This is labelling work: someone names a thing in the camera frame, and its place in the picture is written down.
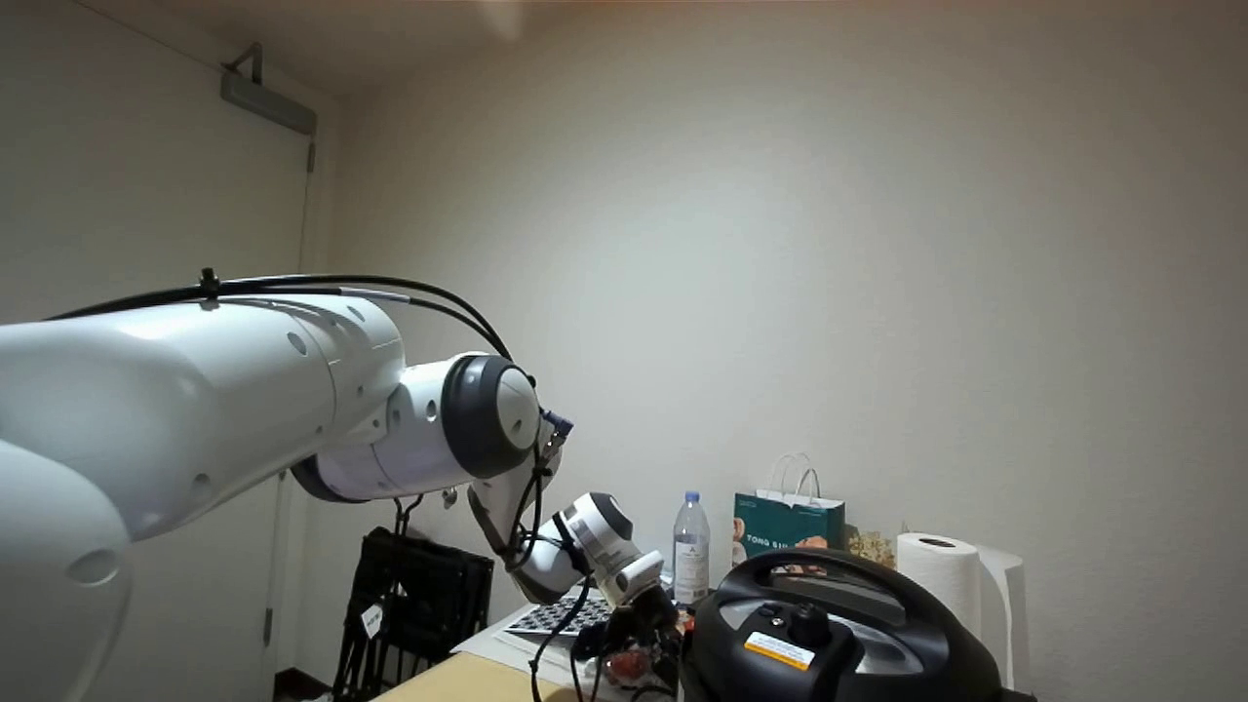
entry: ceiling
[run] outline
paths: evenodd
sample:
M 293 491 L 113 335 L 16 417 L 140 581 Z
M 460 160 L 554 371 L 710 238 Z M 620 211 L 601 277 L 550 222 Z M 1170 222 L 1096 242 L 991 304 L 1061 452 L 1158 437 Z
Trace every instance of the ceiling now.
M 176 20 L 261 47 L 265 62 L 300 82 L 351 98 L 378 90 L 417 62 L 519 39 L 569 0 L 148 0 Z

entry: black object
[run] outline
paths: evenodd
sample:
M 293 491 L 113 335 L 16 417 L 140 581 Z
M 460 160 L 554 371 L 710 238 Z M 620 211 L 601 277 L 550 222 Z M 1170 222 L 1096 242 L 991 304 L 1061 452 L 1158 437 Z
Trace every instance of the black object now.
M 690 702 L 1006 702 L 991 651 L 917 581 L 842 550 L 776 550 L 694 605 Z
M 480 554 L 371 530 L 347 601 L 335 702 L 374 698 L 449 659 L 488 624 L 491 569 Z

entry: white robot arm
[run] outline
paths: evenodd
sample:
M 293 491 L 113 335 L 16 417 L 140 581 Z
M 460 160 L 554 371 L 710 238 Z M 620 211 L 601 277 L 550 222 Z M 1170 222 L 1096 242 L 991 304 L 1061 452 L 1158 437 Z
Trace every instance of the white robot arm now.
M 569 425 L 503 355 L 406 367 L 374 300 L 316 293 L 316 277 L 250 289 L 211 281 L 207 300 L 0 328 L 4 698 L 82 698 L 125 616 L 125 546 L 285 468 L 324 499 L 468 484 L 488 542 L 538 601 L 605 550 L 589 530 L 554 546 L 546 527 L 519 527 Z

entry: water bottle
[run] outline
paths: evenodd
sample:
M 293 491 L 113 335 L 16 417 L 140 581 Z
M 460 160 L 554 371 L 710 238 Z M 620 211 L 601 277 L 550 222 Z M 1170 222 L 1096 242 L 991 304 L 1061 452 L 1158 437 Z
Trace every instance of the water bottle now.
M 671 605 L 694 605 L 710 585 L 710 527 L 698 503 L 698 491 L 686 491 L 686 503 L 675 515 L 671 530 Z

